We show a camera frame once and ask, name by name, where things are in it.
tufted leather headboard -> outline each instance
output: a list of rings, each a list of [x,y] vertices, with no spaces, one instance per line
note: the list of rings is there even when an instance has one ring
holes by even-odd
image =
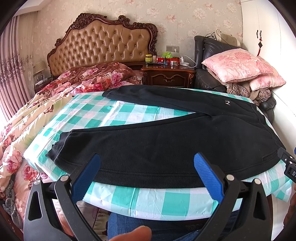
[[[146,54],[156,55],[156,26],[129,21],[123,15],[112,21],[100,14],[81,13],[47,55],[51,74],[57,77],[72,67],[101,63],[128,65],[144,62]]]

metal screw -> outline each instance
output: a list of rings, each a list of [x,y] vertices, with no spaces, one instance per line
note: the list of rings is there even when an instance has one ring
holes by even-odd
[[[40,179],[37,179],[34,181],[34,185],[38,185],[40,182],[41,182]]]
[[[234,180],[234,176],[232,176],[231,174],[228,174],[228,175],[226,176],[226,179],[227,179],[228,181],[233,181],[233,180]]]
[[[65,181],[67,181],[69,179],[69,176],[68,175],[63,175],[63,176],[61,176],[60,179],[61,179],[62,182],[65,182]]]
[[[255,183],[258,184],[258,185],[261,184],[261,181],[260,181],[260,179],[258,179],[258,178],[255,178],[254,181],[255,181]]]

pink floral blanket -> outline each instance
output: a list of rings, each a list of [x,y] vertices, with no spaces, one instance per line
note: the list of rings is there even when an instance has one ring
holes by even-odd
[[[6,199],[5,189],[12,174],[15,204],[21,218],[32,183],[44,178],[26,162],[23,153],[40,130],[78,93],[105,91],[121,85],[141,84],[143,74],[121,63],[74,67],[64,72],[38,92],[9,120],[0,133],[0,198]]]

wall switch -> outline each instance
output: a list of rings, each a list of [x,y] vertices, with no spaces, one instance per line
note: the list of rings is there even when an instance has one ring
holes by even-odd
[[[167,45],[166,46],[166,51],[167,52],[175,52],[175,49],[177,49],[177,53],[179,53],[179,50],[180,50],[179,46],[172,46],[172,45]]]

checkered bed sheet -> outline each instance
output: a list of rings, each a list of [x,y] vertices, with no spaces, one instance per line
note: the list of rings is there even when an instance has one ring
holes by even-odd
[[[251,102],[241,96],[211,93]],[[40,131],[25,151],[24,157],[34,168],[42,169],[56,181],[66,173],[55,166],[45,154],[59,140],[62,132],[155,121],[187,114],[190,112],[109,100],[102,97],[102,92],[78,94]],[[270,170],[255,177],[261,179],[266,195],[273,193],[279,199],[288,201],[292,181],[284,175],[284,170],[285,164],[280,161]],[[148,189],[95,182],[92,182],[84,201],[111,212],[153,220],[206,218],[218,204],[211,199],[206,188]],[[241,200],[238,199],[234,210],[239,208],[240,203]]]

